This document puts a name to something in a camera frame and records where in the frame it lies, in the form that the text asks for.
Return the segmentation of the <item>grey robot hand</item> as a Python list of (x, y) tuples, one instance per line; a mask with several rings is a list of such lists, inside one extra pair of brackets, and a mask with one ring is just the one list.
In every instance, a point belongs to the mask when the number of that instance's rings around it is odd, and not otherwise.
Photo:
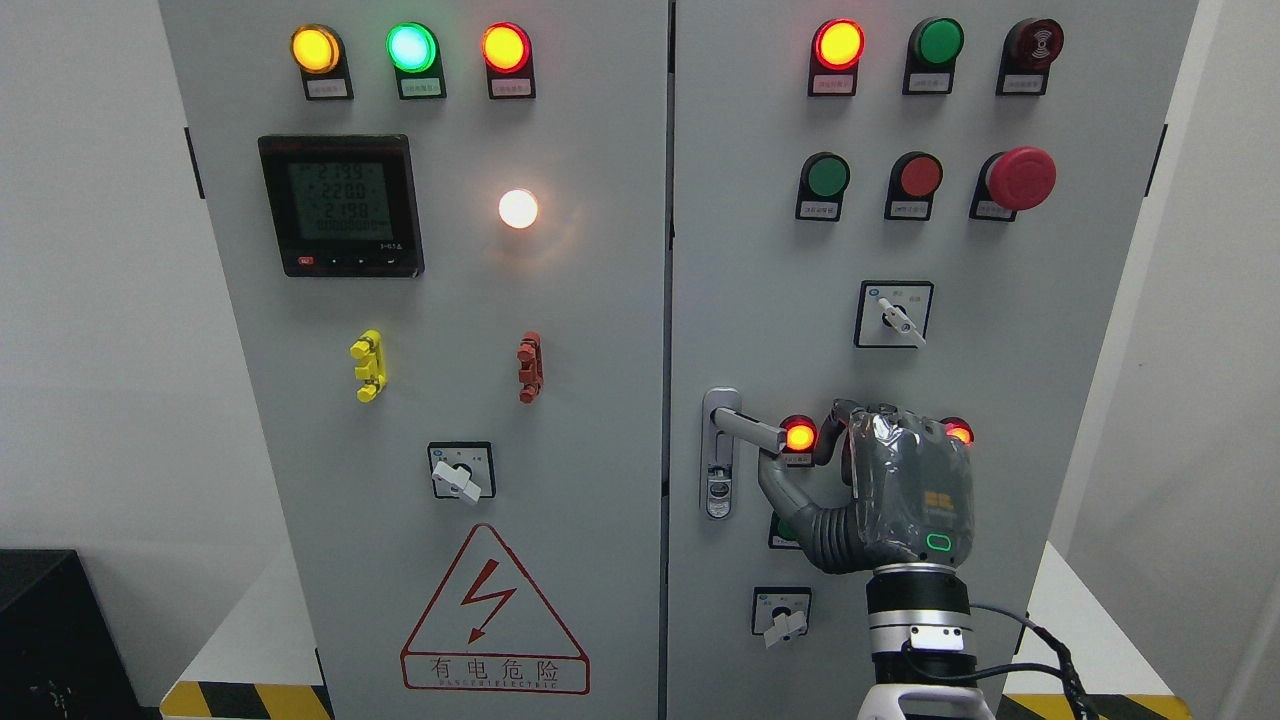
[(928, 416), (837, 398), (819, 430), (815, 464), (826, 465), (835, 448), (852, 483), (838, 509), (822, 507), (791, 482), (781, 456), (758, 456), (759, 487), (812, 565), (844, 574), (965, 561), (975, 529), (972, 446)]

